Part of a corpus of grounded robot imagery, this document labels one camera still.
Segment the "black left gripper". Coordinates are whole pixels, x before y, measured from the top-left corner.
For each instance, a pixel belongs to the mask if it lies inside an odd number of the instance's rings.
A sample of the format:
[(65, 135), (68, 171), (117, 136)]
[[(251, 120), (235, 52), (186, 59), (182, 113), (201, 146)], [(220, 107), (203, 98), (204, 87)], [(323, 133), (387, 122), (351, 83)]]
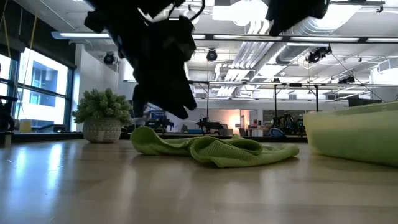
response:
[[(134, 77), (146, 84), (148, 102), (180, 119), (195, 110), (190, 82), (184, 69), (197, 49), (190, 18), (149, 21), (138, 14), (128, 14), (119, 23), (119, 56), (134, 69)], [(140, 84), (134, 87), (134, 116), (143, 117), (147, 99)]]

